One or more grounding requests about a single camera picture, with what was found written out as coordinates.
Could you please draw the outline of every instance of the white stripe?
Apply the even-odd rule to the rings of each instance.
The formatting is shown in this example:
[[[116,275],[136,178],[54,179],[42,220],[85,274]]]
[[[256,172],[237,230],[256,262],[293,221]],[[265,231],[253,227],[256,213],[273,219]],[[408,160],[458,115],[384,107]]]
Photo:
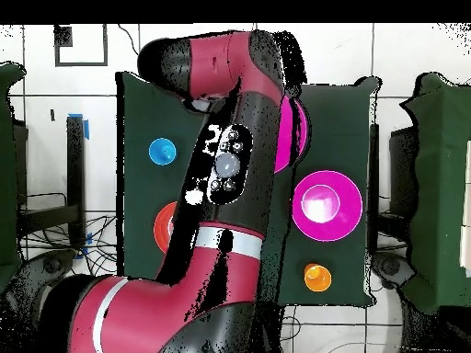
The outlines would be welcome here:
[[[95,323],[93,324],[93,346],[97,353],[103,353],[103,349],[101,348],[101,328],[103,326],[103,321],[105,320],[105,312],[108,310],[109,304],[113,300],[114,296],[127,282],[127,279],[123,279],[116,283],[113,288],[108,291],[98,307]]]
[[[219,227],[200,227],[196,238],[196,246],[217,249],[221,234],[224,230],[225,229],[221,229]],[[240,233],[234,230],[231,230],[231,233],[234,237],[231,253],[238,253],[239,255],[250,256],[260,260],[262,245],[262,240],[260,238],[255,235]]]

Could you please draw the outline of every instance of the control panel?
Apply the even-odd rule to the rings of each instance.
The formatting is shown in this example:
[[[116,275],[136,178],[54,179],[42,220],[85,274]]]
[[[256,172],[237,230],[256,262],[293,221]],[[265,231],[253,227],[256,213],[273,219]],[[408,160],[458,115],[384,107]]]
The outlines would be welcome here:
[[[231,203],[242,194],[252,145],[252,134],[245,126],[232,125],[223,130],[208,179],[207,197],[211,203]]]

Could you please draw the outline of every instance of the white floor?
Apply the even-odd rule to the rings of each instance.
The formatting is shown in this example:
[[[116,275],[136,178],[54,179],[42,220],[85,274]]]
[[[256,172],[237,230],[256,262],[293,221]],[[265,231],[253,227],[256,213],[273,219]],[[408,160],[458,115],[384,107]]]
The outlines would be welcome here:
[[[252,24],[122,25],[139,51],[150,40],[181,37],[231,28],[250,30]],[[377,104],[380,126],[380,191],[389,196],[390,131],[412,123],[399,103],[411,96],[417,76],[440,72],[456,83],[471,78],[467,31],[456,25],[432,24],[264,24],[267,31],[291,31],[303,51],[309,83],[353,84],[375,75],[383,80]],[[115,215],[116,194],[116,87],[114,73],[137,72],[137,56],[130,37],[108,25],[106,67],[55,67],[53,26],[0,26],[0,62],[25,65],[24,82],[10,90],[15,115],[29,127],[29,194],[65,193],[65,118],[81,113],[89,121],[86,140],[86,218],[91,221]],[[74,47],[61,48],[62,61],[103,61],[100,25],[73,25]],[[60,196],[31,198],[30,208],[61,205]],[[381,199],[380,211],[388,209]],[[104,219],[90,222],[96,233]],[[102,242],[116,243],[114,224],[104,231]],[[89,245],[90,256],[103,258],[96,249],[98,236]],[[38,237],[25,242],[25,256],[35,256],[43,245]],[[112,255],[113,247],[106,249]],[[114,264],[106,262],[112,270]],[[75,271],[88,272],[84,259]],[[395,353],[400,344],[401,312],[395,292],[381,289],[372,276],[374,307],[297,307],[295,320],[286,318],[282,341],[285,353]],[[293,315],[287,308],[286,315]]]

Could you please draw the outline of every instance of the gray button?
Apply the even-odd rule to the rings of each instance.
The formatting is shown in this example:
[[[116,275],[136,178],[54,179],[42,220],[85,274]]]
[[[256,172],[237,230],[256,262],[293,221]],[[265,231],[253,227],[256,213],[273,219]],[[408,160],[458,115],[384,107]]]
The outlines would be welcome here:
[[[212,189],[213,191],[218,190],[220,187],[221,187],[221,181],[219,181],[219,180],[214,180],[214,181],[211,183],[211,189]]]
[[[231,153],[223,153],[216,157],[214,167],[219,177],[233,177],[239,173],[240,161]]]
[[[234,191],[234,189],[236,189],[236,183],[229,179],[224,183],[224,189],[226,191]]]
[[[243,145],[242,145],[241,142],[235,142],[232,148],[233,148],[234,152],[238,153],[242,150],[242,147],[243,147]]]
[[[219,146],[219,150],[221,150],[221,152],[227,152],[229,150],[229,143],[222,142],[221,146]]]
[[[227,138],[229,139],[229,141],[236,140],[238,137],[239,137],[239,133],[235,130],[230,130],[227,133]]]

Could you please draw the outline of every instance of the blue tape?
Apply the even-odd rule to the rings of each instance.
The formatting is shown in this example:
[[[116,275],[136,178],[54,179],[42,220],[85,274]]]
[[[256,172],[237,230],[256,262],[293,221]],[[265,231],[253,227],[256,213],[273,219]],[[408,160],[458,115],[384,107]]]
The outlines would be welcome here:
[[[82,252],[84,255],[87,255],[87,254],[88,254],[88,248],[83,247],[82,250],[81,250],[81,252]],[[82,258],[84,258],[83,255],[77,255],[76,258],[75,258],[75,260],[80,260],[80,259],[82,259]]]
[[[90,134],[88,132],[88,120],[84,120],[84,135],[86,140],[90,139]]]

